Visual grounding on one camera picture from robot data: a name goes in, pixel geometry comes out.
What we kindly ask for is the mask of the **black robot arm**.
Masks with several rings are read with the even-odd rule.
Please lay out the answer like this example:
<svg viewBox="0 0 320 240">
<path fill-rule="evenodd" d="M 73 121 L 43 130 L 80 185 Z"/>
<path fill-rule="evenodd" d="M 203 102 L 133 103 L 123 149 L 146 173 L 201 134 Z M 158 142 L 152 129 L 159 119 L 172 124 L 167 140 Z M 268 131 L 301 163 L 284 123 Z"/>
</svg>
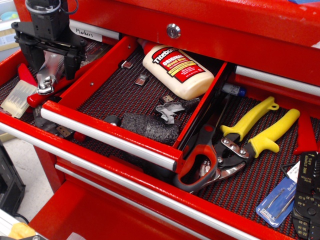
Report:
<svg viewBox="0 0 320 240">
<path fill-rule="evenodd" d="M 25 6 L 31 21 L 14 22 L 11 27 L 28 64 L 39 71 L 45 62 L 44 51 L 55 53 L 63 56 L 66 79 L 74 79 L 86 58 L 87 45 L 70 29 L 70 15 L 78 8 L 69 11 L 66 0 L 26 0 Z"/>
</svg>

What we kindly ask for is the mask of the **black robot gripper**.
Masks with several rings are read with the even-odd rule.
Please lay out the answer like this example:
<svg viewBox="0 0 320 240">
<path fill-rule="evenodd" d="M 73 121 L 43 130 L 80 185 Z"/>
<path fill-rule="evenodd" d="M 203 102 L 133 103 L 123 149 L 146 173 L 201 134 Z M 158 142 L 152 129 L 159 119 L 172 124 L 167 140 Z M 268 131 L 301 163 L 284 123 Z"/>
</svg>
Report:
<svg viewBox="0 0 320 240">
<path fill-rule="evenodd" d="M 32 42 L 53 44 L 59 50 L 68 50 L 64 56 L 64 72 L 67 80 L 73 80 L 84 60 L 87 41 L 70 29 L 70 15 L 77 12 L 79 5 L 69 11 L 67 3 L 27 3 L 31 21 L 20 21 L 11 24 L 16 31 L 16 39 L 22 35 Z M 45 54 L 41 48 L 33 45 L 20 45 L 21 51 L 29 66 L 39 71 L 45 62 Z"/>
</svg>

